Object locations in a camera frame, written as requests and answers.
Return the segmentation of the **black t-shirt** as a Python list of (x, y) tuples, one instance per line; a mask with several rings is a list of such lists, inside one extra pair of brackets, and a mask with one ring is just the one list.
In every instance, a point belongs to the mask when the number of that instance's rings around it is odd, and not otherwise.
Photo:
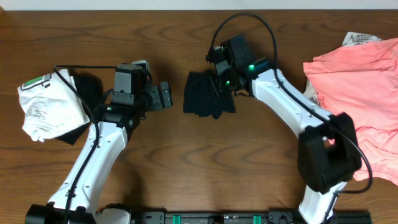
[(212, 74), (211, 70), (189, 72), (184, 89), (184, 113), (219, 119), (223, 112), (236, 112), (231, 94), (216, 92)]

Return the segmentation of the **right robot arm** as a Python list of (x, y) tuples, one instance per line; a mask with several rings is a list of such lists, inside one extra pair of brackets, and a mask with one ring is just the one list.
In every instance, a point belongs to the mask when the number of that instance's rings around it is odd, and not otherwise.
[(369, 223), (367, 213), (336, 213), (346, 184), (362, 166), (351, 117), (333, 115), (301, 94), (266, 58), (256, 60), (243, 46), (211, 47), (206, 60), (216, 68), (220, 93), (246, 90), (265, 103), (298, 138), (298, 170), (306, 184), (298, 212), (304, 223)]

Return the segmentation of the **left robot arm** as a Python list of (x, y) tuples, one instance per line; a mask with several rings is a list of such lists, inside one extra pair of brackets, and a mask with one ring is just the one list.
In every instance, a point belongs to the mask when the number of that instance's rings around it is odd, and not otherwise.
[(143, 86), (137, 93), (115, 88), (106, 96), (111, 101), (99, 105), (98, 122), (90, 126), (85, 145), (64, 183), (46, 205), (30, 206), (27, 224), (134, 223), (130, 208), (114, 204), (98, 211), (98, 202), (114, 162), (146, 112), (172, 106), (170, 87), (162, 82)]

